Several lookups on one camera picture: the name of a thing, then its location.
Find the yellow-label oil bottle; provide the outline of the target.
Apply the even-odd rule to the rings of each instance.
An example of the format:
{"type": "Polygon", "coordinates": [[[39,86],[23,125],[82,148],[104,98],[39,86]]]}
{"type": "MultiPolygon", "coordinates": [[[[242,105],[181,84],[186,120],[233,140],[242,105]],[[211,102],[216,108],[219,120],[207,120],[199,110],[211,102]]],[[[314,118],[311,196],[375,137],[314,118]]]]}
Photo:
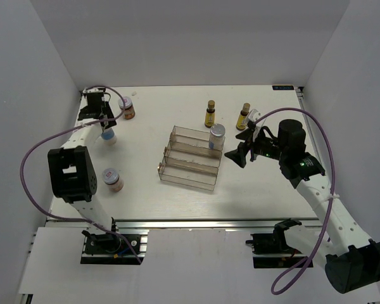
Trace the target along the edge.
{"type": "Polygon", "coordinates": [[[240,111],[240,114],[238,116],[237,122],[236,122],[236,128],[237,130],[244,130],[248,124],[248,115],[250,112],[250,104],[245,103],[242,107],[242,110],[240,111]]]}
{"type": "Polygon", "coordinates": [[[205,127],[210,128],[215,123],[215,101],[209,100],[205,114],[205,127]]]}

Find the white blue jar silver lid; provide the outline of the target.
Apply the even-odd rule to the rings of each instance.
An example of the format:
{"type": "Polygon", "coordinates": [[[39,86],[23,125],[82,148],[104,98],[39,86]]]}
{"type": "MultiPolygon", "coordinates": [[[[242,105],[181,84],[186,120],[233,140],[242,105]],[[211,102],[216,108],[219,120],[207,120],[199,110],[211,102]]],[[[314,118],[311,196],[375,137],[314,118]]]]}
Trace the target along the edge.
{"type": "Polygon", "coordinates": [[[117,142],[117,137],[112,128],[106,129],[102,134],[101,138],[105,144],[112,146],[117,142]]]}

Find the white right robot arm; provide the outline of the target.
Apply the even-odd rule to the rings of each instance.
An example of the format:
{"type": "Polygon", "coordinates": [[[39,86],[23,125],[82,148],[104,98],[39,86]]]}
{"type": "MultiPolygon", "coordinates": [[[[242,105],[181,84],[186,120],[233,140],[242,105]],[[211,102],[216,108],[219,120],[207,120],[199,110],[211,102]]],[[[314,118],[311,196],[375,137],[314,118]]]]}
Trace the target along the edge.
{"type": "Polygon", "coordinates": [[[380,281],[380,241],[374,241],[353,219],[339,197],[331,192],[326,171],[306,151],[306,132],[301,122],[282,120],[273,136],[267,127],[249,122],[238,134],[235,150],[225,153],[241,168],[246,157],[255,161],[258,156],[277,160],[282,175],[307,201],[329,236],[322,241],[314,256],[332,287],[339,293],[362,288],[380,281]]]}

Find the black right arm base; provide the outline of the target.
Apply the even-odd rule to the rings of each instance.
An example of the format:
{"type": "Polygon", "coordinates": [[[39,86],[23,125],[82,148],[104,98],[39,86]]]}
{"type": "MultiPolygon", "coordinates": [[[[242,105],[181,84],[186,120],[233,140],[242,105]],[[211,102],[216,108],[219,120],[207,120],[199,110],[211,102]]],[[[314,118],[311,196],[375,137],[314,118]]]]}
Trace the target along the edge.
{"type": "Polygon", "coordinates": [[[286,244],[284,232],[299,226],[299,220],[290,218],[277,223],[272,232],[254,233],[245,241],[252,249],[254,269],[288,269],[305,259],[300,251],[286,244]]]}

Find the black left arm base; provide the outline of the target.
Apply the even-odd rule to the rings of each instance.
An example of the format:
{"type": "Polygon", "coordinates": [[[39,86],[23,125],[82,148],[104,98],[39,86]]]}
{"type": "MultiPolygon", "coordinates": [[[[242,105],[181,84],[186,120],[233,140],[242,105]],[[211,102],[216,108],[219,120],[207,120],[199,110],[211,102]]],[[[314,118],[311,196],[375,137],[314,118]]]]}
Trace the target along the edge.
{"type": "Polygon", "coordinates": [[[119,236],[100,231],[82,231],[84,243],[80,263],[82,265],[140,265],[144,259],[144,235],[123,234],[119,236]]]}

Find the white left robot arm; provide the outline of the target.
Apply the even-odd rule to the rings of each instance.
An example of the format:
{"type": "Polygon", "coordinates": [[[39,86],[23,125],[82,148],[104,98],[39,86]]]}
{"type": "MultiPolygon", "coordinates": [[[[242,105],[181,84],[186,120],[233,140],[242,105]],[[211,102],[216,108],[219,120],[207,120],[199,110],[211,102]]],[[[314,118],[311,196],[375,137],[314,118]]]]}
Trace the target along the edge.
{"type": "Polygon", "coordinates": [[[58,149],[47,154],[51,186],[55,197],[73,207],[89,221],[93,234],[101,234],[101,226],[110,230],[113,219],[95,197],[98,180],[89,148],[110,128],[103,122],[113,116],[105,92],[90,89],[83,93],[76,126],[69,139],[58,149]]]}

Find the brown jar white red lid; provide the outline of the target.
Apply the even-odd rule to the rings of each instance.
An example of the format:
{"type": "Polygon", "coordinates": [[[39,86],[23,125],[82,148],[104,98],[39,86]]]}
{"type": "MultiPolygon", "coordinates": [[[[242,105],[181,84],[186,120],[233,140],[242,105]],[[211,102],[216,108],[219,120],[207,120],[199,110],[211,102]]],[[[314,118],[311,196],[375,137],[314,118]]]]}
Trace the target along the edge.
{"type": "Polygon", "coordinates": [[[132,100],[128,96],[124,96],[122,99],[118,100],[118,105],[123,111],[123,117],[126,120],[130,120],[135,117],[135,109],[132,100]]]}

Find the clear three-tier organizer rack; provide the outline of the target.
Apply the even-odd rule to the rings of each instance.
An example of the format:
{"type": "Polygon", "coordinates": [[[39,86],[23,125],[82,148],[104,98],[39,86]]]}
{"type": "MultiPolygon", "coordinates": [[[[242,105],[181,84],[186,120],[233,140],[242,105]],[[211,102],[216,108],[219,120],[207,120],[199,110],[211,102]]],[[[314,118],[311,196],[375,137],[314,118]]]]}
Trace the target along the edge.
{"type": "Polygon", "coordinates": [[[208,147],[210,131],[174,126],[158,165],[161,181],[213,191],[222,151],[208,147]]]}

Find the blue label right corner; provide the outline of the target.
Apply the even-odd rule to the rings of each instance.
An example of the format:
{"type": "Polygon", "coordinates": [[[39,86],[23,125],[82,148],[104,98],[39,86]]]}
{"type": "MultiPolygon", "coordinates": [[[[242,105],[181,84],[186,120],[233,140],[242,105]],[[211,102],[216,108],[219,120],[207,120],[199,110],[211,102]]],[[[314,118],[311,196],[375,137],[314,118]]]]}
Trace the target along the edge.
{"type": "Polygon", "coordinates": [[[293,91],[293,85],[272,85],[274,91],[293,91]]]}

